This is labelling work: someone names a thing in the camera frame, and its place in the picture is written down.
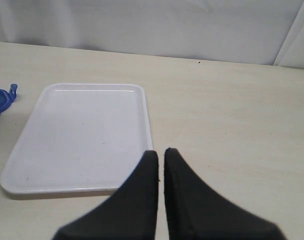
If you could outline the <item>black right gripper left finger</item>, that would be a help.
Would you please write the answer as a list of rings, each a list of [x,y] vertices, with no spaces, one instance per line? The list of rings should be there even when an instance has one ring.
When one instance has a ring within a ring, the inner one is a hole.
[[[144,152],[122,186],[98,207],[58,229],[56,240],[153,240],[159,196],[159,162]]]

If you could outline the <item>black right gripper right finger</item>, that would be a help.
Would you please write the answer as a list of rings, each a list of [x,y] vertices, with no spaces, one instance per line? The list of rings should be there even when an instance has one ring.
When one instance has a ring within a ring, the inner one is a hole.
[[[171,240],[284,240],[279,227],[219,195],[179,151],[164,154],[164,198]]]

